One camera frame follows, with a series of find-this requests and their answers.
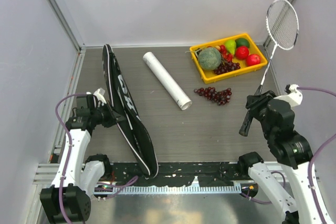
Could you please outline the green pear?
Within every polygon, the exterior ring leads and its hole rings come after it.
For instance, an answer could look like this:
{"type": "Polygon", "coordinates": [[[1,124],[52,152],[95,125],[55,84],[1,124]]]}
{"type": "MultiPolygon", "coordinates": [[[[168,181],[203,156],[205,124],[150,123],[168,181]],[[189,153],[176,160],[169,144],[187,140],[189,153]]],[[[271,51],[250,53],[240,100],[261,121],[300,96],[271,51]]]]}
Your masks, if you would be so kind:
{"type": "Polygon", "coordinates": [[[225,45],[226,50],[230,54],[232,54],[232,55],[235,54],[235,50],[236,50],[236,42],[235,42],[235,40],[229,39],[229,40],[225,41],[224,45],[225,45]]]}

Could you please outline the dark red grape bunch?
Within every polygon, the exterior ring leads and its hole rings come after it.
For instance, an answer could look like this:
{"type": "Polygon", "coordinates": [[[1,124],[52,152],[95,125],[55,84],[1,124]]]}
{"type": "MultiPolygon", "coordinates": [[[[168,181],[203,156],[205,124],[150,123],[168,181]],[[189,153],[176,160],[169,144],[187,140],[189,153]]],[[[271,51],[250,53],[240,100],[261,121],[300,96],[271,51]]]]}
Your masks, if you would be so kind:
{"type": "Polygon", "coordinates": [[[204,97],[206,100],[216,103],[218,106],[230,103],[232,98],[232,89],[216,90],[215,87],[196,88],[195,94],[204,97]]]}

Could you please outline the red apple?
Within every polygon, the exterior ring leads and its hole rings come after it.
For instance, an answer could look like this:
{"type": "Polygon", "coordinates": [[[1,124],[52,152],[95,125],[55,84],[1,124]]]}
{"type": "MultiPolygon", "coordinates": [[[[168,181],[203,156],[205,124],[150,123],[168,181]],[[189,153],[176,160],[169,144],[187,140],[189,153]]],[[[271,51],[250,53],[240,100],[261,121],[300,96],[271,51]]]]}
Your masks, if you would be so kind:
{"type": "Polygon", "coordinates": [[[249,56],[249,49],[246,46],[236,48],[235,57],[239,60],[245,60],[249,56]]]}

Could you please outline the badminton racket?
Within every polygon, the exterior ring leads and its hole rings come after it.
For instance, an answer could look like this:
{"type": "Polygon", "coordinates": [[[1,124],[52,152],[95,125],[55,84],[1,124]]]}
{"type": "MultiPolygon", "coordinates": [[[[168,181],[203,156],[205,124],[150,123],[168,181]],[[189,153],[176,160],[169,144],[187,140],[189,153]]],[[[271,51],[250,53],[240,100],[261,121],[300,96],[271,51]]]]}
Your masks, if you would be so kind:
{"type": "Polygon", "coordinates": [[[266,28],[274,43],[264,75],[254,95],[260,95],[277,48],[291,50],[298,39],[299,20],[293,5],[288,0],[274,0],[267,9],[266,28]]]}

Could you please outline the red cherries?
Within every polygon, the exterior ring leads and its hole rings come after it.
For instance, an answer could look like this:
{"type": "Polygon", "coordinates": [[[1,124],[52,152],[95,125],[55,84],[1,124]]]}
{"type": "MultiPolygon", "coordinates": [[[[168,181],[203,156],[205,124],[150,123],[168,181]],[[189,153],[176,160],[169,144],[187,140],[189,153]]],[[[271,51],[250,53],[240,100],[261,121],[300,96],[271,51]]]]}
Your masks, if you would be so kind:
{"type": "Polygon", "coordinates": [[[223,61],[232,62],[233,55],[227,51],[224,45],[215,46],[215,48],[221,53],[223,61]]]}

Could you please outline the white shuttlecock tube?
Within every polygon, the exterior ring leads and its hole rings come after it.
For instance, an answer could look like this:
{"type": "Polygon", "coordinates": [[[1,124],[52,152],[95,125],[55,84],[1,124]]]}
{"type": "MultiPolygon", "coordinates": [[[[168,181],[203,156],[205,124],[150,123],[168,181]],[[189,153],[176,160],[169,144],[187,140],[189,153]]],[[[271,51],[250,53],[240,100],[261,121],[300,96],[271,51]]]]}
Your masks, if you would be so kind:
{"type": "Polygon", "coordinates": [[[172,76],[156,58],[156,56],[152,52],[147,52],[143,55],[143,60],[178,105],[178,107],[182,111],[188,109],[192,105],[191,99],[172,78],[172,76]]]}

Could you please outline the green netted melon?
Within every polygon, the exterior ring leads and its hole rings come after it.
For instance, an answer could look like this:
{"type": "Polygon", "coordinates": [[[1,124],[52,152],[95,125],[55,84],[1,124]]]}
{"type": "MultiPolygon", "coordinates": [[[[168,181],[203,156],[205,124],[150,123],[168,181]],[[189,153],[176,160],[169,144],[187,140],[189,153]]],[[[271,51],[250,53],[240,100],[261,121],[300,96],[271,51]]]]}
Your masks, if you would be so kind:
{"type": "Polygon", "coordinates": [[[203,70],[215,70],[222,61],[221,53],[214,47],[202,50],[198,56],[198,63],[203,70]]]}

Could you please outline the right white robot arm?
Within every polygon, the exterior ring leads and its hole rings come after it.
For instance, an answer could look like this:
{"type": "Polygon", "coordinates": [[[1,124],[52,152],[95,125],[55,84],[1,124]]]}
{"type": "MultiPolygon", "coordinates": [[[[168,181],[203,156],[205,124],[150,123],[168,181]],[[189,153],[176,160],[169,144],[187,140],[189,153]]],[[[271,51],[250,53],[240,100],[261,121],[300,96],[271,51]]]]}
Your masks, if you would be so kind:
{"type": "Polygon", "coordinates": [[[302,103],[300,88],[277,96],[272,91],[249,95],[246,109],[260,122],[264,138],[285,172],[293,196],[277,182],[256,152],[238,159],[237,172],[251,178],[265,192],[280,214],[282,223],[332,223],[324,204],[314,170],[313,153],[306,138],[294,130],[294,106],[302,103]]]}

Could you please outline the grape bunch in tray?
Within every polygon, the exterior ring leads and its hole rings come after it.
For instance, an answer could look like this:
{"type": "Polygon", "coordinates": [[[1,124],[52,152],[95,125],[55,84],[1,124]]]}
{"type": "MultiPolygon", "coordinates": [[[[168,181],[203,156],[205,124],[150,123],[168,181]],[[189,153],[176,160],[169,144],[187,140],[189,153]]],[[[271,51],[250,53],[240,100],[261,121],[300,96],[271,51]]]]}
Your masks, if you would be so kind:
{"type": "Polygon", "coordinates": [[[220,65],[213,70],[216,75],[229,73],[240,69],[240,64],[235,62],[221,62],[220,65]]]}

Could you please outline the green lime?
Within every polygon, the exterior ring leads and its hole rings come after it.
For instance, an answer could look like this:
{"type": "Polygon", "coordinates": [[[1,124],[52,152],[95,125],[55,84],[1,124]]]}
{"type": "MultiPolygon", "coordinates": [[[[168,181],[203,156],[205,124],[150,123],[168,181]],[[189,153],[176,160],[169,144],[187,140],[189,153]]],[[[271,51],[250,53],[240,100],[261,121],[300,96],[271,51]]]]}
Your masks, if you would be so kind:
{"type": "Polygon", "coordinates": [[[239,48],[241,46],[244,46],[244,47],[247,47],[247,48],[250,47],[249,41],[246,38],[243,38],[243,37],[237,38],[235,40],[235,43],[236,43],[236,48],[239,48]]]}

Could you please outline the black racket bag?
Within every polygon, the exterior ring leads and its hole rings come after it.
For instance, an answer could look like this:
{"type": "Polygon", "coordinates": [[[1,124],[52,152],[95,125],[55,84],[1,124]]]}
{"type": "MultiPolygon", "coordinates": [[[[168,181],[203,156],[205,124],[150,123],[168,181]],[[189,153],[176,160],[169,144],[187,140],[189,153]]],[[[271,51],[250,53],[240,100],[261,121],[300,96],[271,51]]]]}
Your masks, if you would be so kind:
{"type": "Polygon", "coordinates": [[[113,109],[124,119],[117,126],[138,162],[143,175],[155,178],[159,172],[158,159],[150,135],[142,123],[118,60],[110,45],[102,51],[103,74],[113,109]]]}

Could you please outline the aluminium frame bars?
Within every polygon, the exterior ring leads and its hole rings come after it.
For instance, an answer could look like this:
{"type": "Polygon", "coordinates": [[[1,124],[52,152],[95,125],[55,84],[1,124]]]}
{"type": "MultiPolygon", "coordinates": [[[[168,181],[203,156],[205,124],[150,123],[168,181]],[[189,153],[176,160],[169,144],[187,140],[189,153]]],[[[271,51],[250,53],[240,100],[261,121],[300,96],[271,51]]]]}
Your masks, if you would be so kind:
{"type": "Polygon", "coordinates": [[[56,15],[67,37],[70,39],[76,52],[80,53],[85,49],[86,45],[80,35],[76,23],[70,13],[65,0],[47,0],[52,11],[56,15]]]}

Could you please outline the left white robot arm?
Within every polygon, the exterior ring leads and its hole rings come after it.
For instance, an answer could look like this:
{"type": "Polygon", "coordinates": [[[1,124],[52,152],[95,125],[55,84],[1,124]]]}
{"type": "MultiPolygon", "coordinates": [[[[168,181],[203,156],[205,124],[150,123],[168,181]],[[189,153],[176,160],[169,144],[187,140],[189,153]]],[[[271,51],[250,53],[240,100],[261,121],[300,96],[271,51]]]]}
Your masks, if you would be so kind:
{"type": "Polygon", "coordinates": [[[66,131],[63,155],[49,188],[40,193],[40,201],[50,223],[85,222],[91,212],[91,197],[99,180],[112,176],[106,155],[84,159],[86,148],[97,125],[112,127],[123,116],[104,98],[104,89],[75,94],[76,107],[61,126],[66,131]]]}

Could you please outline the yellow plastic tray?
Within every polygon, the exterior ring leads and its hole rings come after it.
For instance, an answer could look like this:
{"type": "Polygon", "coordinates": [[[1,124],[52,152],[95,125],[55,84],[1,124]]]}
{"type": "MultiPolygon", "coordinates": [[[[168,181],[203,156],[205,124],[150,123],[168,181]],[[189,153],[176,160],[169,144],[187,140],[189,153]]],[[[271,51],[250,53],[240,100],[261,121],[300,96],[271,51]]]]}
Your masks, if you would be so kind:
{"type": "Polygon", "coordinates": [[[252,40],[252,38],[247,33],[242,33],[242,34],[238,34],[238,35],[235,35],[235,36],[226,37],[226,38],[222,38],[222,39],[219,39],[219,40],[214,40],[214,41],[206,42],[206,43],[203,43],[203,44],[191,46],[189,48],[189,51],[190,51],[190,54],[191,54],[191,58],[194,61],[195,65],[196,65],[196,68],[199,71],[199,73],[201,75],[201,78],[202,78],[202,80],[204,81],[205,84],[210,84],[210,83],[221,81],[221,80],[224,80],[224,79],[227,79],[227,78],[240,76],[242,74],[246,74],[246,73],[249,73],[249,72],[254,72],[254,71],[257,71],[259,69],[262,69],[268,63],[268,60],[265,58],[263,53],[259,50],[259,48],[255,44],[255,42],[252,40]],[[238,70],[230,71],[230,72],[223,73],[223,74],[215,74],[214,71],[204,70],[200,67],[200,64],[198,63],[198,59],[197,59],[197,53],[195,53],[197,49],[202,50],[202,49],[207,48],[209,46],[215,47],[215,46],[224,45],[224,43],[226,41],[228,41],[230,39],[236,40],[238,38],[245,38],[250,43],[249,52],[251,54],[257,54],[260,57],[260,63],[259,64],[253,65],[253,66],[247,66],[245,60],[239,60],[239,59],[236,59],[236,57],[234,57],[233,62],[239,63],[239,65],[240,65],[240,69],[238,69],[238,70]]]}

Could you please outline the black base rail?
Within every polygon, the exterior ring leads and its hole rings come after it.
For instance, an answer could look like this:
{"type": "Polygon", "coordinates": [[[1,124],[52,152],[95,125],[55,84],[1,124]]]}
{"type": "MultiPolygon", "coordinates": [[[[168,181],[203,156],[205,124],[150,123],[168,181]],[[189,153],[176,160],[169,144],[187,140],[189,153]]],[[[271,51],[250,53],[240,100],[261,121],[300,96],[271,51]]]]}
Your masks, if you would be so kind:
{"type": "Polygon", "coordinates": [[[235,162],[162,162],[157,176],[148,179],[137,163],[113,163],[111,171],[118,185],[138,176],[134,185],[139,187],[189,187],[196,180],[201,187],[231,186],[234,181],[250,179],[235,162]]]}

